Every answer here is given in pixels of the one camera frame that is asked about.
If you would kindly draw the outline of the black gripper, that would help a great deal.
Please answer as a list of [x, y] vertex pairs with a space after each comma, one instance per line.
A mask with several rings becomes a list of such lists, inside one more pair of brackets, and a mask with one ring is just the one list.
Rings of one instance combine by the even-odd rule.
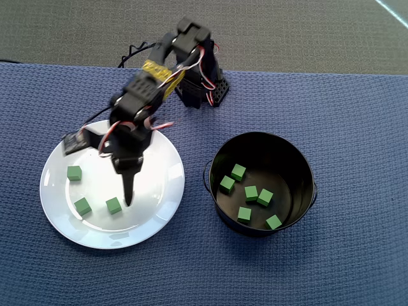
[[130, 206], [133, 199], [133, 183], [135, 175], [140, 172], [143, 164], [143, 152], [150, 145], [152, 130], [144, 124], [119, 122], [111, 128], [107, 140], [112, 152], [113, 167], [122, 176], [124, 199]]

